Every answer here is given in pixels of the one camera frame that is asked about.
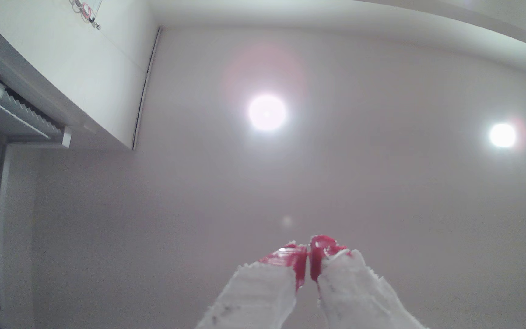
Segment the gripper finger with white foam red tip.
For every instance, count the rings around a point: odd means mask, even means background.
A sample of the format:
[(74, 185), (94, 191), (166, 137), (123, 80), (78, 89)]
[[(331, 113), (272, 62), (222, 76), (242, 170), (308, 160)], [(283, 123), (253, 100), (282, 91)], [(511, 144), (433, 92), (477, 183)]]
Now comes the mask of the gripper finger with white foam red tip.
[(307, 246), (290, 242), (238, 266), (196, 328), (281, 328), (305, 281)]
[(359, 250), (315, 235), (310, 240), (310, 265), (328, 328), (424, 328)]

